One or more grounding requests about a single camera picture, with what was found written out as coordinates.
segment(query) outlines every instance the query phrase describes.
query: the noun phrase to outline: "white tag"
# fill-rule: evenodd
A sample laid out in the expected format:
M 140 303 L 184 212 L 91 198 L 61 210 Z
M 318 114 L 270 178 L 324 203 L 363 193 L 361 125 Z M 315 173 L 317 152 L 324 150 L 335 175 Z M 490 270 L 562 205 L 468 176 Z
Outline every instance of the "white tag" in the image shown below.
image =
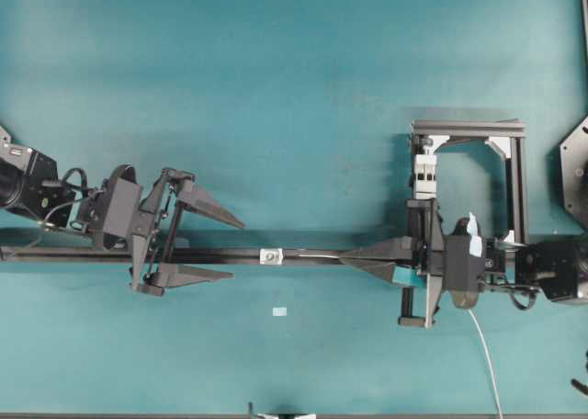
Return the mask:
M 472 256 L 481 256 L 481 237 L 478 235 L 478 222 L 476 221 L 476 216 L 469 213 L 469 221 L 468 227 L 466 231 L 469 235 L 471 235 L 471 240 L 469 241 L 469 254 Z
M 275 307 L 274 309 L 272 309 L 272 315 L 288 316 L 288 307 Z

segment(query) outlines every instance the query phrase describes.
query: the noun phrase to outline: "black cable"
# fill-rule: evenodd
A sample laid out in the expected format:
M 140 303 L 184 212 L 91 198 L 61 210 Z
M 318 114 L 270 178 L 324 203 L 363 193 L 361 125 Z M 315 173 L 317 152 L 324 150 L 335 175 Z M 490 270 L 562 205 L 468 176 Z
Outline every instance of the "black cable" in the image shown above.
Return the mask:
M 63 183 L 67 183 L 67 179 L 70 178 L 74 173 L 77 173 L 80 176 L 80 188 L 82 190 L 82 195 L 87 197 L 87 189 L 88 189 L 88 176 L 82 168 L 72 168 L 68 170 L 62 178 Z

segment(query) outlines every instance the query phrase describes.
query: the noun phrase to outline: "wire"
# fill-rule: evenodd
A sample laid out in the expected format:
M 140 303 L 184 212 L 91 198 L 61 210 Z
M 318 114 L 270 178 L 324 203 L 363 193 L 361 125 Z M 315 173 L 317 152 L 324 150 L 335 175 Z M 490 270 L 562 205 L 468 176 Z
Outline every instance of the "wire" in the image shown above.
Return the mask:
M 50 219 L 50 218 L 51 218 L 51 216 L 52 216 L 52 215 L 53 215 L 55 212 L 57 212 L 58 210 L 61 210 L 61 209 L 63 209 L 63 208 L 67 208 L 68 206 L 72 206 L 72 205 L 74 205 L 75 203 L 80 203 L 80 202 L 82 202 L 82 201 L 84 201 L 84 200 L 88 200 L 88 197 L 80 197 L 80 198 L 77 198 L 77 199 L 75 199 L 75 200 L 66 201 L 65 203 L 62 203 L 61 205 L 57 205 L 55 208 L 53 208 L 52 210 L 50 210 L 50 211 L 47 213 L 47 215 L 45 216 L 45 219 L 43 220 L 43 223 L 42 223 L 42 224 L 43 224 L 43 226 L 44 226 L 44 225 L 46 225 L 47 223 L 49 223 L 49 224 L 51 224 L 51 225 L 52 225 L 52 223 L 50 223 L 50 222 L 49 222 L 49 219 Z
M 484 346 L 484 353 L 486 354 L 486 361 L 488 362 L 488 369 L 490 370 L 490 376 L 492 378 L 494 401 L 496 402 L 496 408 L 498 409 L 498 416 L 500 417 L 500 419 L 503 419 L 503 408 L 500 406 L 500 396 L 498 394 L 498 387 L 496 386 L 496 375 L 494 374 L 494 366 L 492 365 L 492 360 L 490 358 L 490 350 L 488 350 L 488 345 L 486 344 L 486 339 L 484 338 L 484 332 L 481 330 L 480 323 L 478 323 L 476 315 L 474 315 L 474 312 L 471 311 L 471 309 L 468 309 L 468 313 L 469 316 L 471 316 L 472 321 L 476 325 L 476 329 L 478 329 L 481 344 Z

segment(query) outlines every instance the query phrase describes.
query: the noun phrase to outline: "small white object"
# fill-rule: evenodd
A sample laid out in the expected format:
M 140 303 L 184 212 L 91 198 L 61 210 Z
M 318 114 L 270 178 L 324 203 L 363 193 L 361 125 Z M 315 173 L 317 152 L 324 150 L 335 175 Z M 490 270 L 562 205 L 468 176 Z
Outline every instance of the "small white object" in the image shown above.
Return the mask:
M 279 249 L 260 249 L 259 264 L 270 266 L 281 266 L 284 260 L 284 250 Z
M 272 309 L 273 316 L 288 316 L 288 307 L 275 307 Z
M 481 256 L 481 237 L 478 235 L 478 222 L 476 221 L 476 216 L 469 213 L 469 222 L 466 231 L 469 235 L 471 235 L 471 240 L 469 241 L 469 254 L 472 256 Z

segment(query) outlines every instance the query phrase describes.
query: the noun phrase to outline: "metal rod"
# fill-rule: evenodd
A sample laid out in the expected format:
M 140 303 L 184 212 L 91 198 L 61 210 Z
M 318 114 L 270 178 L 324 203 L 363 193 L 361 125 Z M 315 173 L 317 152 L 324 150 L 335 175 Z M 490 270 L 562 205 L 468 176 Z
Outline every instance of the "metal rod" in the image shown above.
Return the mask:
M 171 262 L 172 255 L 174 254 L 174 241 L 175 235 L 177 234 L 177 227 L 182 220 L 182 214 L 184 213 L 184 204 L 183 203 L 176 203 L 174 209 L 174 217 L 172 217 L 172 222 L 169 225 L 169 231 L 167 233 L 167 238 L 165 239 L 165 246 L 164 246 L 164 253 L 162 255 L 165 262 Z
M 584 52 L 588 58 L 588 0 L 582 0 L 582 20 L 584 26 Z
M 130 263 L 125 249 L 96 251 L 89 247 L 30 247 L 0 246 L 6 262 L 52 263 Z M 260 265 L 259 249 L 200 249 L 176 248 L 170 256 L 171 263 L 186 265 Z M 341 250 L 284 249 L 284 266 L 340 266 Z M 159 263 L 161 256 L 155 258 Z

